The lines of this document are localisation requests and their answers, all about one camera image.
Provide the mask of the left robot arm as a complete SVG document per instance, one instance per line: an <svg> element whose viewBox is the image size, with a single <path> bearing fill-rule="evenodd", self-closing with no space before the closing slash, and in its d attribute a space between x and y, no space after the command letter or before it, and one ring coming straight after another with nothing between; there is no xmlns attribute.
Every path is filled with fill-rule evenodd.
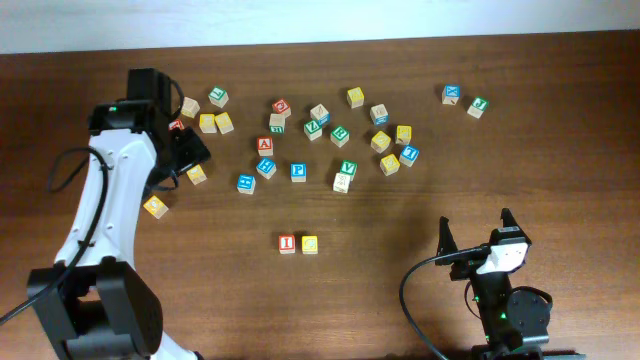
<svg viewBox="0 0 640 360"><path fill-rule="evenodd" d="M134 266L141 205L163 181L210 159L190 127L172 129L179 85L153 69L128 73L125 98L88 120L87 176L53 266L34 269L28 305L60 359L197 359L163 329L161 303Z"/></svg>

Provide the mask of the red I block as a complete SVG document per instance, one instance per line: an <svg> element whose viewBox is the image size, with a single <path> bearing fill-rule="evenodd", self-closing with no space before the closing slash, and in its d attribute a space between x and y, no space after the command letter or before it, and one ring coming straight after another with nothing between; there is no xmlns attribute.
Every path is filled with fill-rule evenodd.
<svg viewBox="0 0 640 360"><path fill-rule="evenodd" d="M278 249L281 254L294 254L296 252L295 236L292 234L280 235Z"/></svg>

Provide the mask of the red A block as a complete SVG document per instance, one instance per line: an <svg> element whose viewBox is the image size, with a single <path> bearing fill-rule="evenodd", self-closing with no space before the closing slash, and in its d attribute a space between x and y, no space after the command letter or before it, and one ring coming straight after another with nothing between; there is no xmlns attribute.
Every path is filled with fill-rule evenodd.
<svg viewBox="0 0 640 360"><path fill-rule="evenodd" d="M273 138L261 136L257 138L257 151L261 157L270 157L274 154Z"/></svg>

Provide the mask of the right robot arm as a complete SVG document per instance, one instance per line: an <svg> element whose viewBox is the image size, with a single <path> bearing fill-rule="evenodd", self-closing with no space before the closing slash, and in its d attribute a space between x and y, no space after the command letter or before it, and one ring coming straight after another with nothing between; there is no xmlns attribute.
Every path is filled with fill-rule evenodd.
<svg viewBox="0 0 640 360"><path fill-rule="evenodd" d="M545 352L553 298L547 292L514 287L510 275L526 262L532 242L511 211L501 210L502 226L486 243L460 250L449 227L439 219L435 264L449 266L450 279L466 281L473 291L486 343L471 349L473 359L584 359L575 351Z"/></svg>

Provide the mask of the green R block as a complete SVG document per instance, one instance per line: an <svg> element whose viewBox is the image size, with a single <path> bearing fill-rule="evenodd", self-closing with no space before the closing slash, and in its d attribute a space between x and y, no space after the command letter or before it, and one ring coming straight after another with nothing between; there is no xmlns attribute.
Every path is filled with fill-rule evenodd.
<svg viewBox="0 0 640 360"><path fill-rule="evenodd" d="M336 127L330 134L330 140L337 147L343 147L350 139L350 132L343 126Z"/></svg>

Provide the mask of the yellow C block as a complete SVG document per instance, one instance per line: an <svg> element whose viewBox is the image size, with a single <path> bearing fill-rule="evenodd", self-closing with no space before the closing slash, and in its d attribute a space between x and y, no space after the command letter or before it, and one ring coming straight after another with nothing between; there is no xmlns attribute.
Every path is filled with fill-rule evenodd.
<svg viewBox="0 0 640 360"><path fill-rule="evenodd" d="M305 235L301 238L302 252L305 255L318 253L318 237L313 235Z"/></svg>

